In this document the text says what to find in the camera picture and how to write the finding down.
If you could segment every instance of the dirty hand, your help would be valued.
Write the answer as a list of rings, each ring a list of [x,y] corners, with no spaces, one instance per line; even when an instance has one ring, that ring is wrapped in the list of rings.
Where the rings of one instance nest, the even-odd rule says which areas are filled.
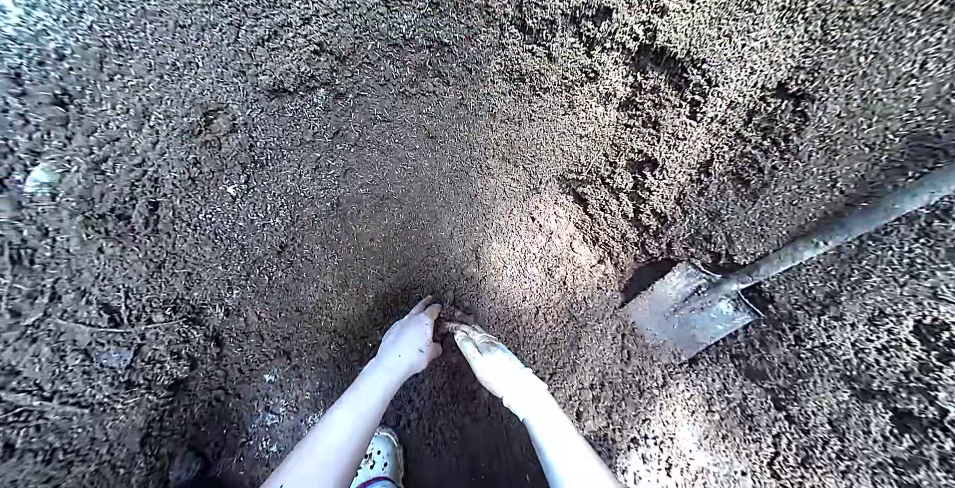
[[[405,318],[391,326],[378,346],[376,362],[405,379],[422,372],[441,355],[441,345],[432,341],[441,305],[431,300],[428,296],[419,301]]]
[[[510,349],[479,325],[449,323],[458,348],[477,380],[523,421],[550,397],[547,384],[522,363]]]

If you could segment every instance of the dirt clump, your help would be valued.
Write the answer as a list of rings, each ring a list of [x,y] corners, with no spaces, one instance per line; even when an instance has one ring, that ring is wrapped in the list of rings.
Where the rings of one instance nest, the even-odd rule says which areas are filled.
[[[951,198],[686,365],[619,311],[951,161],[950,2],[3,0],[0,479],[258,485],[436,293],[627,485],[953,482]],[[543,485],[445,350],[407,485]]]

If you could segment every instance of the white shoe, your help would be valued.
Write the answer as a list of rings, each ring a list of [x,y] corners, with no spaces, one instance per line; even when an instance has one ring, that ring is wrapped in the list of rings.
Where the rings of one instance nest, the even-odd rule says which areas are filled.
[[[405,454],[398,443],[398,434],[392,429],[378,427],[372,442],[365,449],[351,488],[376,477],[387,477],[398,486],[405,475]]]

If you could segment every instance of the dirt wall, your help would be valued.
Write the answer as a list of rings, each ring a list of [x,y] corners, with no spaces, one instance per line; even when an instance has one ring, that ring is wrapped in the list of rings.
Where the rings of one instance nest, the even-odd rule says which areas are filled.
[[[257,485],[436,293],[627,485],[953,482],[951,198],[686,365],[619,311],[951,161],[953,1],[0,0],[0,479]],[[543,485],[445,349],[407,484]]]

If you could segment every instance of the ground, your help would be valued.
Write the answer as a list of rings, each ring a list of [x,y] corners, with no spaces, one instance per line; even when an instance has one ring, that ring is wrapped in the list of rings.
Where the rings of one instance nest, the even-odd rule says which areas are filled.
[[[686,364],[621,311],[955,159],[953,7],[0,0],[0,479],[256,486],[434,293],[628,486],[955,483],[955,199]],[[445,341],[406,484],[543,485]]]

